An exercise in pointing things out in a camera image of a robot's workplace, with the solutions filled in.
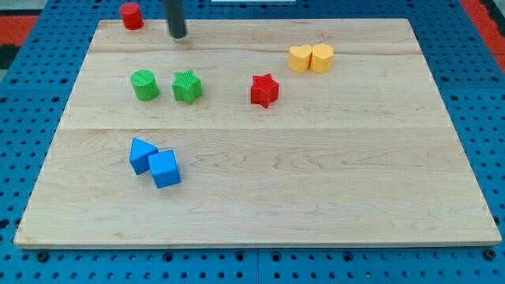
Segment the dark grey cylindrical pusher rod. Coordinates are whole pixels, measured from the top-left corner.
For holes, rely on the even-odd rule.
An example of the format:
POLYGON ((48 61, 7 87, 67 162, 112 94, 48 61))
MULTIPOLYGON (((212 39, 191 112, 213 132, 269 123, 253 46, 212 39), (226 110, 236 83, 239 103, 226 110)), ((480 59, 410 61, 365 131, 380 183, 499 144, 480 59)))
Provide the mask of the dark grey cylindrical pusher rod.
POLYGON ((187 30, 182 0, 163 0, 163 8, 170 36, 174 39, 186 37, 187 30))

